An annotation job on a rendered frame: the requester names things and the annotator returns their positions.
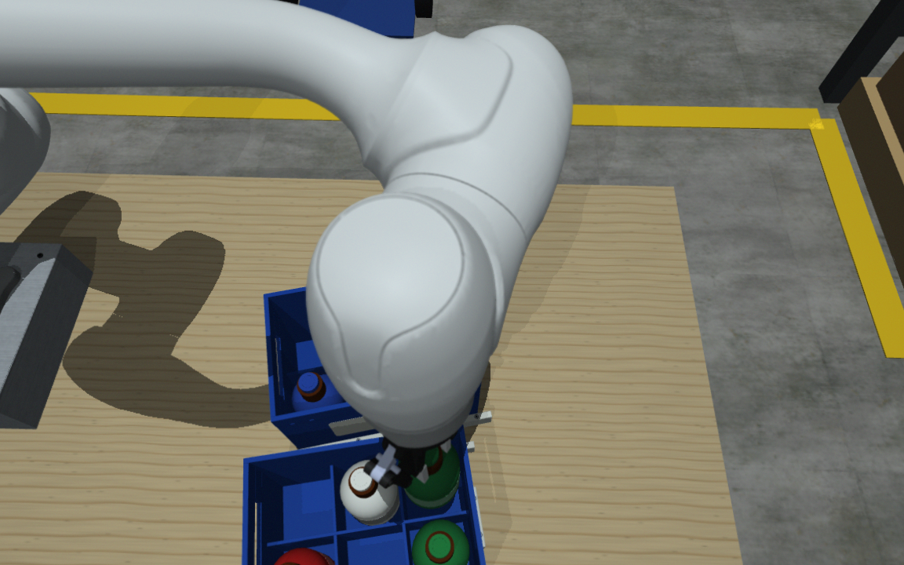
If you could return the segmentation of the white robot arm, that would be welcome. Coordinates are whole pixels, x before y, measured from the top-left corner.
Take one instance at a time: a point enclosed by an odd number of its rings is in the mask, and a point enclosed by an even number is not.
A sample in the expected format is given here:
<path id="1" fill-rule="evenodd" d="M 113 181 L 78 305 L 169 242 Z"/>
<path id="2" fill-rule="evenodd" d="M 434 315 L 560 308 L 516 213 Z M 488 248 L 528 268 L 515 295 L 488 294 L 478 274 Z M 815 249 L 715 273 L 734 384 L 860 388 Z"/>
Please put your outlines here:
<path id="1" fill-rule="evenodd" d="M 297 94 L 354 133 L 384 191 L 317 241 L 312 340 L 386 439 L 449 439 L 562 173 L 573 124 L 562 55 L 517 25 L 397 39 L 277 0 L 0 0 L 0 215 L 51 134 L 15 87 L 181 86 Z"/>

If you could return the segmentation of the blue crate with dividers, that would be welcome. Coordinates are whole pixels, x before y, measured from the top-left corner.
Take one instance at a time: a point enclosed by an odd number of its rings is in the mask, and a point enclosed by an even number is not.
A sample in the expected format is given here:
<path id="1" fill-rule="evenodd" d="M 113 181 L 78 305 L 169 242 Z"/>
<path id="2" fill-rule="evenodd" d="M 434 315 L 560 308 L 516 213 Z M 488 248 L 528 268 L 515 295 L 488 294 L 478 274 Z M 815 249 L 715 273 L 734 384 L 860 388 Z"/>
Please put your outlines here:
<path id="1" fill-rule="evenodd" d="M 281 432 L 297 448 L 380 433 L 348 402 L 295 412 L 292 390 L 302 374 L 316 371 L 326 372 L 308 325 L 306 287 L 298 287 L 274 326 L 267 357 L 269 395 Z"/>
<path id="2" fill-rule="evenodd" d="M 460 459 L 459 486 L 450 503 L 426 510 L 412 503 L 406 491 L 398 487 L 399 508 L 394 517 L 374 526 L 359 522 L 344 507 L 342 476 L 356 462 L 386 453 L 381 447 L 383 438 L 275 454 L 250 506 L 245 565 L 254 565 L 255 559 L 255 503 L 256 565 L 274 565 L 281 555 L 297 548 L 314 549 L 333 561 L 336 557 L 336 565 L 415 565 L 415 535 L 435 519 L 455 522 L 465 532 L 470 547 L 468 565 L 487 565 L 464 425 L 450 440 Z"/>

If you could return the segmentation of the red bottle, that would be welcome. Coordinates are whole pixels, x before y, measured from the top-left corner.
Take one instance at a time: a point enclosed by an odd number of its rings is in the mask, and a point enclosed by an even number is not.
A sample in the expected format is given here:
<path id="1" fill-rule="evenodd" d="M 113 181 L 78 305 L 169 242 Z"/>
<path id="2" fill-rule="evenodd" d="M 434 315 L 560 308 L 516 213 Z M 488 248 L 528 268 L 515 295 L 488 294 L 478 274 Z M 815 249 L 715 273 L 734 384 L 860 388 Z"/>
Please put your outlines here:
<path id="1" fill-rule="evenodd" d="M 279 557 L 274 565 L 336 565 L 331 558 L 313 549 L 291 549 Z"/>

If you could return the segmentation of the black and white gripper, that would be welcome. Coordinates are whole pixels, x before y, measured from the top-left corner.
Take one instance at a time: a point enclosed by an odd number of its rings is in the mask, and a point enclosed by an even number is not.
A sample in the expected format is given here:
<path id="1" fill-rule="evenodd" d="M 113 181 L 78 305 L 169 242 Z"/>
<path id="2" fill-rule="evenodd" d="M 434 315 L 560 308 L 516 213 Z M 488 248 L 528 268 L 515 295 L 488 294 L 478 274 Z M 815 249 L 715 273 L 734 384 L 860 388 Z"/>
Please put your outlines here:
<path id="1" fill-rule="evenodd" d="M 432 448 L 441 447 L 445 453 L 448 453 L 451 448 L 450 440 L 454 439 L 457 432 L 452 434 L 449 439 L 445 439 L 440 441 L 440 443 L 435 444 L 435 446 L 421 448 L 396 446 L 390 439 L 386 439 L 386 436 L 384 436 L 383 441 L 381 441 L 381 447 L 386 450 L 386 453 L 379 453 L 375 458 L 370 459 L 370 461 L 365 464 L 363 471 L 367 473 L 370 478 L 376 480 L 376 482 L 384 487 L 384 489 L 388 489 L 391 485 L 397 485 L 406 489 L 411 486 L 413 480 L 411 475 L 414 478 L 422 480 L 422 483 L 426 483 L 426 480 L 429 479 L 427 465 L 425 465 L 426 451 L 431 450 Z M 401 461 L 398 465 L 396 465 L 396 459 Z"/>

